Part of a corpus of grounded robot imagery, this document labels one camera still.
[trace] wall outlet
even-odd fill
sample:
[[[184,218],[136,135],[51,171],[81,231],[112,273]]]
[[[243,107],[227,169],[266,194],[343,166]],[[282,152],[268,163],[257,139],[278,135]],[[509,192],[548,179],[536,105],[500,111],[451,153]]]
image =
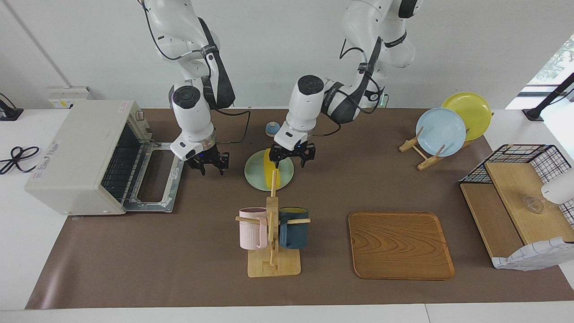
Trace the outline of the wall outlet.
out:
[[[70,109],[78,100],[93,99],[88,87],[49,87],[48,101],[55,109]]]

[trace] wooden mug holder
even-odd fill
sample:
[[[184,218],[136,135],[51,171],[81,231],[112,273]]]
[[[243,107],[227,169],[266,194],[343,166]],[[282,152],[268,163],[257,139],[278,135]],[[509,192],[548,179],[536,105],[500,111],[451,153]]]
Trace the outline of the wooden mug holder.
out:
[[[421,129],[418,130],[417,135],[410,139],[410,140],[406,140],[405,143],[400,146],[398,148],[399,151],[401,152],[405,152],[411,148],[414,149],[414,151],[416,151],[419,155],[421,155],[421,157],[424,159],[424,161],[422,163],[420,163],[419,165],[417,165],[417,169],[420,171],[423,171],[427,168],[429,168],[430,166],[438,163],[440,160],[442,160],[445,157],[439,157],[440,153],[444,150],[444,148],[446,147],[446,145],[442,145],[439,149],[439,151],[436,152],[436,154],[434,154],[431,157],[427,157],[418,147],[418,137],[421,135],[422,130],[424,129],[424,127],[421,127]],[[472,143],[472,140],[470,141],[465,141],[462,148],[470,145]]]
[[[267,239],[264,249],[247,251],[247,276],[274,277],[301,273],[301,257],[298,249],[279,246],[279,198],[277,197],[277,169],[273,170],[271,196],[267,197]],[[259,224],[259,220],[235,217],[236,221]],[[287,224],[311,223],[311,219],[293,219]]]

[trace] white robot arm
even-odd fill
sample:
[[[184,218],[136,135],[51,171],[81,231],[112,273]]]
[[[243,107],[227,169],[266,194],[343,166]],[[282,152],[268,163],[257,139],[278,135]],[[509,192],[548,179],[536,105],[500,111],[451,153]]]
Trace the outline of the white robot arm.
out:
[[[229,154],[217,149],[210,109],[229,107],[235,94],[219,55],[219,39],[197,17],[190,0],[145,0],[141,4],[158,54],[176,63],[184,76],[169,91],[170,107],[181,128],[171,150],[203,175],[204,164],[213,164],[223,175]]]
[[[289,113],[271,149],[270,159],[278,165],[287,157],[301,157],[301,166],[315,156],[310,144],[315,119],[320,113],[338,125],[357,118],[364,107],[379,106],[386,78],[384,67],[406,67],[414,58],[414,46],[407,39],[405,19],[412,17],[423,0],[353,0],[343,16],[343,30],[352,49],[362,52],[352,85],[320,76],[299,79],[289,101]],[[323,86],[321,94],[307,91],[310,80]]]

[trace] small blue bowl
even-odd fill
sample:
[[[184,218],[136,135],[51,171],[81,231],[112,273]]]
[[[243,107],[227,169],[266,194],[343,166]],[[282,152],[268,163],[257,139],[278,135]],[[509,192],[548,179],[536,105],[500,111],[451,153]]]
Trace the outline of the small blue bowl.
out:
[[[279,132],[279,129],[281,129],[281,125],[275,121],[271,121],[265,126],[265,134],[269,137],[273,137]]]

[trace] wooden tray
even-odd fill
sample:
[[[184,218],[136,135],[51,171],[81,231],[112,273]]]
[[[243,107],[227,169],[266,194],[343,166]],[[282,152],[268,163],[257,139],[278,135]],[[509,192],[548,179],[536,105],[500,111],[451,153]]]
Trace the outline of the wooden tray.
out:
[[[447,280],[455,275],[439,219],[432,213],[353,212],[349,231],[360,278]]]

